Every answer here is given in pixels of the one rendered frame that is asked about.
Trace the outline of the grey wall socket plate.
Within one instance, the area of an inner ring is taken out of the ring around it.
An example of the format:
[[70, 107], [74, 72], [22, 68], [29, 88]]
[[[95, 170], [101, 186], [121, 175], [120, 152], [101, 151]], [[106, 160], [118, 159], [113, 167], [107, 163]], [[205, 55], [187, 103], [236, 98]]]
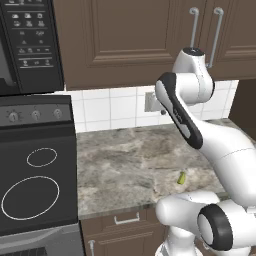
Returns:
[[164, 107], [157, 100], [154, 92], [145, 93], [145, 112], [163, 111]]

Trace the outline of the black microwave oven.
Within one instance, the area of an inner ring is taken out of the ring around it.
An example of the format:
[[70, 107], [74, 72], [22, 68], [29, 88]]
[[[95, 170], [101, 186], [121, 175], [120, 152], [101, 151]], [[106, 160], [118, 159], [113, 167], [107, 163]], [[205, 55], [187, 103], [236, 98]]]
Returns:
[[63, 89], [53, 0], [0, 0], [0, 96]]

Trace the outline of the brown base cupboard door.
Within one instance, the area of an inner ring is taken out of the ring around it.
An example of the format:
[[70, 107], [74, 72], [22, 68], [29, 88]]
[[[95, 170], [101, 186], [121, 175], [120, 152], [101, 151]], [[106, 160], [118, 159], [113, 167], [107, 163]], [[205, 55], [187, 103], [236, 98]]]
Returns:
[[86, 256], [91, 256], [89, 240], [95, 240], [95, 256], [155, 256], [166, 237], [166, 227], [164, 233], [157, 228], [144, 228], [140, 231], [85, 236]]

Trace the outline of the black stove with hob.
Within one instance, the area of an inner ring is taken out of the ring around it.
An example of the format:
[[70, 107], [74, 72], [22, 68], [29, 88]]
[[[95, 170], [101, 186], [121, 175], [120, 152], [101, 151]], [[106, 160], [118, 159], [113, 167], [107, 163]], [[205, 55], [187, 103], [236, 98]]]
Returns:
[[[38, 121], [31, 116], [35, 110]], [[0, 256], [85, 256], [67, 95], [0, 98]]]

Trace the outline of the brown wall cupboard door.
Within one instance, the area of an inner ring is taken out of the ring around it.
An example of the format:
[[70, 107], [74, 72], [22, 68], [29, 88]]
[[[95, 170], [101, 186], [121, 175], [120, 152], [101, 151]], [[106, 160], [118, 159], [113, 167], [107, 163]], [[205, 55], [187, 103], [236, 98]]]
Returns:
[[214, 80], [256, 78], [256, 0], [206, 0], [199, 48], [210, 61], [219, 15], [224, 11], [212, 67]]
[[190, 46], [206, 0], [53, 0], [68, 90], [152, 85]]

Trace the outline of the brown drawer front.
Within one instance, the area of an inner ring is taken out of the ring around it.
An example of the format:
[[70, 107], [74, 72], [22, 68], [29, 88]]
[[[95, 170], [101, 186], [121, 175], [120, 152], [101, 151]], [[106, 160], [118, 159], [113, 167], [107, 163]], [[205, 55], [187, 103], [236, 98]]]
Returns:
[[81, 219], [80, 222], [85, 236], [140, 231], [144, 228], [157, 228], [161, 233], [165, 231], [165, 227], [156, 217], [154, 208]]

